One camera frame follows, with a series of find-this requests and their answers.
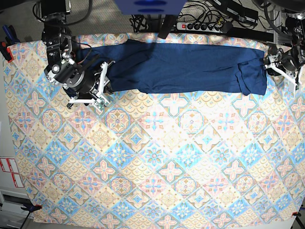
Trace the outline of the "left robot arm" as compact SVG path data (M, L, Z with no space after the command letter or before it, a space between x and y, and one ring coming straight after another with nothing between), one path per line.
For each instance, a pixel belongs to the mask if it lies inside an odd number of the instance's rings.
M267 8L274 4L286 16L285 26L277 27L271 21ZM257 7L264 10L265 18L275 32L275 41L290 44L292 48L283 51L272 46L264 58L264 68L271 76L282 76L289 82L289 91L296 93L301 87L300 74L305 66L305 2L303 0L262 0Z

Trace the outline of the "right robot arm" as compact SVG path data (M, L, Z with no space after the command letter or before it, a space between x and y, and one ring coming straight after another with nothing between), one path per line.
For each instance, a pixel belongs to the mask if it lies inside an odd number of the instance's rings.
M39 0L32 8L35 18L44 24L41 39L46 45L48 61L45 76L49 83L64 89L69 96L68 108L84 104L100 111L111 103L106 96L112 93L106 74L115 62L102 62L92 70L91 67L100 58L99 54L89 57L92 48L82 60L76 59L76 51L83 44L71 34L67 22L70 12L69 0Z

